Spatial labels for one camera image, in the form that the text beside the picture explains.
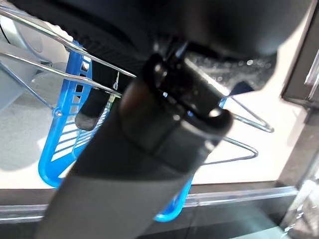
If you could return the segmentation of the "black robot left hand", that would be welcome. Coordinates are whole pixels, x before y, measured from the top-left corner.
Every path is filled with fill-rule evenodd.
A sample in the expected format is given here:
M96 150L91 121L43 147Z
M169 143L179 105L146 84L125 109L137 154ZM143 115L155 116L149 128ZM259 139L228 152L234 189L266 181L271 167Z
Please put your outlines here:
M134 74L49 204L38 239L134 239L229 131L233 87L262 88L309 0L15 0Z

